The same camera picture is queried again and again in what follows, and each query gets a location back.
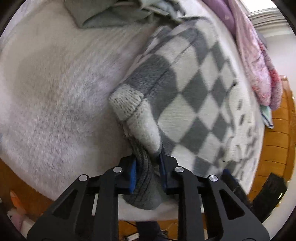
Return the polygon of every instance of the fluffy white blanket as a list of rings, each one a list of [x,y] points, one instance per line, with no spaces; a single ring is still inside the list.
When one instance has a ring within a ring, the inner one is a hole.
[[[63,1],[28,1],[0,39],[0,157],[26,183],[56,199],[80,174],[100,175],[129,154],[107,98],[157,26],[78,29]],[[211,19],[229,50],[254,107],[259,160],[264,125],[231,34],[203,2],[182,4],[188,15]],[[256,171],[251,165],[241,181],[247,192]],[[176,217],[174,201],[145,211],[119,200],[120,219]]]

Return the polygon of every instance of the orange object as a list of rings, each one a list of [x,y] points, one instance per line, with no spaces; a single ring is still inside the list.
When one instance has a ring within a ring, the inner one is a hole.
[[[16,207],[17,212],[21,215],[26,214],[26,210],[24,209],[22,202],[20,201],[20,199],[18,198],[18,196],[15,194],[14,191],[10,191],[10,198],[13,205]]]

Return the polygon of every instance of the wooden furniture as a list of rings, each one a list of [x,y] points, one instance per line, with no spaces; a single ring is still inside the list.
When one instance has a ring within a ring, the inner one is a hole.
[[[293,172],[295,160],[295,105],[294,96],[286,76],[282,77],[281,107],[272,112],[274,129],[265,128],[261,157],[249,198],[253,200],[271,172],[287,182]]]

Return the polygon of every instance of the gray cloth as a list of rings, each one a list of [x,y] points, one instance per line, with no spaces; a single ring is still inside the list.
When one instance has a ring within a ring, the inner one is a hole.
[[[161,187],[160,179],[154,175],[155,163],[148,152],[133,137],[130,138],[131,148],[137,157],[137,182],[132,195],[123,196],[129,204],[145,210],[153,210],[164,201],[169,200]]]
[[[177,0],[65,0],[80,28],[122,26],[153,21],[153,14],[179,21],[185,12]]]
[[[225,167],[241,175],[254,153],[257,130],[210,21],[160,28],[129,73],[110,103],[127,137],[137,139],[150,156],[145,161],[164,146],[196,175],[218,175]],[[143,185],[141,176],[154,175],[150,170],[138,174],[137,186]],[[145,186],[149,196],[132,205],[143,207],[160,196],[153,185]]]

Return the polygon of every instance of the window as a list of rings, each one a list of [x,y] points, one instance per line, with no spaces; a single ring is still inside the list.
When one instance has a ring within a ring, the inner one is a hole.
[[[271,0],[241,0],[250,12],[255,12],[267,8],[276,8]]]

